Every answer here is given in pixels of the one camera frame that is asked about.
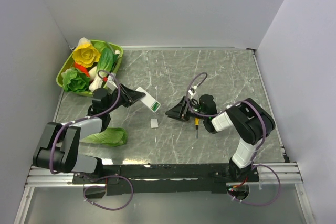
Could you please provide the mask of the yellow handled screwdriver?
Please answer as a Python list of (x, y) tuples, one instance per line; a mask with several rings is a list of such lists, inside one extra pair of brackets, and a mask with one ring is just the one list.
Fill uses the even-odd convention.
[(198, 139), (198, 130), (199, 130), (199, 121), (200, 119), (199, 118), (195, 118), (195, 129), (196, 129), (196, 133), (195, 133), (195, 137), (196, 137), (196, 139)]

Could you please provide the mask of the white remote control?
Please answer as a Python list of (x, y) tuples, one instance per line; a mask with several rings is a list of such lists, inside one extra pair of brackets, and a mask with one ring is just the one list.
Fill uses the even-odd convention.
[(142, 87), (138, 87), (136, 91), (142, 92), (145, 94), (145, 96), (142, 97), (140, 101), (147, 108), (149, 108), (153, 113), (156, 113), (158, 109), (160, 108), (161, 104), (154, 97), (152, 97), (147, 91), (145, 91)]

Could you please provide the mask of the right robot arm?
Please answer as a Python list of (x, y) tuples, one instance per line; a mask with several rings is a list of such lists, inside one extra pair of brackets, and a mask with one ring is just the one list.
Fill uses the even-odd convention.
[(234, 181), (243, 180), (254, 169), (257, 152), (276, 126), (271, 115), (251, 98), (219, 112), (212, 95), (204, 94), (198, 101), (183, 96), (165, 115), (182, 122), (190, 118), (202, 120), (205, 129), (211, 134), (234, 127), (240, 139), (227, 171), (227, 177)]

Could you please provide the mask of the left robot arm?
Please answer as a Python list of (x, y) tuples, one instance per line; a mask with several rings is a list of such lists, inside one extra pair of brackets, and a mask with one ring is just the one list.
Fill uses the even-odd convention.
[(84, 118), (46, 124), (33, 155), (33, 166), (49, 169), (52, 174), (85, 173), (90, 182), (98, 183), (104, 176), (102, 160), (79, 154), (80, 140), (105, 131), (111, 120), (110, 112), (120, 106), (128, 108), (145, 96), (144, 92), (122, 84), (112, 93), (105, 88), (96, 89)]

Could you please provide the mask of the grey battery cover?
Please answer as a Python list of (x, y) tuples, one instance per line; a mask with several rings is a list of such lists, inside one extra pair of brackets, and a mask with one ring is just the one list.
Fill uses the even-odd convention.
[(158, 119), (151, 119), (150, 120), (150, 126), (152, 129), (156, 129), (159, 127)]

